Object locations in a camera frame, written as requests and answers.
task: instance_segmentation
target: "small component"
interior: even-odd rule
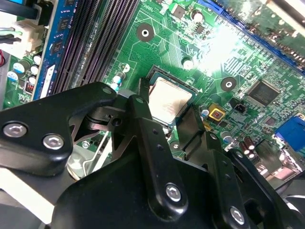
[[[258,81],[247,94],[259,105],[268,106],[280,94],[280,91],[265,81]]]
[[[199,111],[200,111],[200,114],[203,118],[206,118],[208,115],[209,115],[209,109],[207,108],[206,105],[202,104],[199,106]]]
[[[200,10],[197,10],[197,9],[192,11],[191,18],[196,23],[200,23],[200,22],[202,22],[204,20],[203,14],[201,13]]]
[[[58,23],[57,32],[65,30],[68,27],[69,22],[70,22],[70,18],[61,18]]]
[[[209,106],[209,112],[209,117],[216,121],[221,121],[225,116],[225,111],[217,104],[211,104]]]
[[[30,84],[35,85],[35,83],[36,83],[36,76],[35,75],[30,75],[28,77],[28,81],[30,82]]]
[[[228,123],[225,122],[225,121],[222,121],[222,122],[219,124],[219,126],[221,126],[222,128],[226,128],[227,125],[228,125]]]
[[[20,78],[24,77],[24,73],[17,73],[17,72],[9,71],[7,73],[7,77],[9,80],[16,82]]]
[[[230,144],[233,140],[231,133],[229,131],[221,132],[220,137],[223,139],[224,143],[226,144]]]
[[[194,63],[190,57],[182,59],[182,66],[184,70],[191,70],[194,67]]]
[[[62,47],[62,41],[59,41],[59,42],[55,42],[53,45],[52,45],[52,49],[51,49],[51,54],[55,54],[57,53]]]
[[[38,54],[35,54],[33,56],[33,60],[34,60],[35,64],[37,64],[37,65],[41,64],[41,56],[42,56],[42,52],[39,52]]]
[[[246,146],[245,142],[240,142],[238,145],[245,155],[248,155],[250,153],[250,150]]]
[[[75,0],[65,0],[65,6],[72,6]]]
[[[13,69],[17,73],[25,73],[30,69],[30,66],[31,64],[27,60],[20,60],[19,62],[13,64]]]
[[[265,122],[265,124],[269,126],[273,126],[275,124],[276,120],[272,117],[268,118],[268,120]]]
[[[27,83],[26,86],[25,86],[25,92],[28,93],[28,94],[32,94],[33,90],[34,90],[34,85],[30,84],[30,83]]]
[[[201,34],[204,30],[204,27],[202,25],[199,25],[196,29],[196,33]]]
[[[30,68],[30,72],[33,75],[37,75],[38,74],[38,70],[39,70],[39,66],[37,66],[37,65],[32,65],[31,68]]]
[[[110,87],[111,87],[113,90],[115,90],[116,92],[118,92],[118,90],[119,90],[119,85],[118,85],[117,83],[112,83],[112,84],[110,85]]]
[[[172,153],[181,151],[179,142],[178,141],[171,142],[170,149]]]
[[[172,9],[172,14],[179,19],[184,17],[185,12],[185,9],[182,6],[179,6],[178,4],[175,4]]]
[[[233,77],[224,78],[220,83],[221,89],[225,92],[232,91],[236,86],[237,86],[237,81]]]
[[[24,88],[24,85],[25,85],[25,81],[24,80],[19,80],[19,87],[21,88],[21,89],[23,89]]]
[[[232,98],[229,101],[229,104],[234,110],[238,111],[239,113],[244,114],[247,111],[247,108],[244,106],[243,102],[238,99]]]
[[[137,37],[143,42],[149,42],[154,37],[153,27],[150,24],[142,23],[137,28]]]
[[[248,149],[253,150],[255,148],[255,144],[252,141],[250,136],[244,137],[244,142],[245,142]]]

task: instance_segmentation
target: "integrated circuit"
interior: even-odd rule
[[[247,94],[255,103],[268,106],[280,94],[280,91],[265,81],[258,81]]]

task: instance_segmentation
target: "mounting hole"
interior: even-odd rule
[[[160,145],[160,144],[157,145],[157,149],[159,149],[160,151],[163,151],[163,150],[164,150],[163,146]]]
[[[111,124],[112,124],[113,126],[120,126],[120,125],[122,124],[122,119],[120,119],[120,118],[115,118],[115,119],[113,119],[113,121],[111,122]]]
[[[231,177],[230,177],[228,174],[225,175],[225,178],[226,178],[227,180],[231,180]]]
[[[148,37],[148,35],[149,35],[148,30],[142,30],[142,36],[143,37]]]
[[[227,82],[226,84],[225,84],[225,86],[227,87],[227,88],[230,88],[230,87],[232,87],[232,82]]]

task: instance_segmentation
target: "chip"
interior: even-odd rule
[[[201,25],[199,25],[199,26],[197,27],[197,29],[196,29],[196,33],[200,34],[200,33],[203,32],[203,30],[204,30],[204,27],[201,26]]]
[[[61,18],[58,27],[57,27],[57,32],[65,30],[68,25],[69,25],[70,18]]]
[[[265,81],[258,81],[249,91],[248,96],[261,106],[268,106],[280,91]]]
[[[149,109],[155,120],[171,126],[188,107],[195,94],[163,74],[155,73],[151,79]]]
[[[61,46],[62,46],[62,41],[55,42],[52,45],[51,54],[53,55],[53,54],[57,53],[61,49]]]
[[[275,124],[276,120],[272,117],[268,118],[267,121],[265,122],[265,124],[269,125],[269,126],[273,126]]]
[[[185,9],[177,4],[176,9],[174,7],[173,15],[179,19],[183,18],[185,15]]]

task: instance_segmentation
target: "blue connector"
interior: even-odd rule
[[[305,121],[292,117],[275,131],[275,136],[286,141],[294,151],[305,147]]]

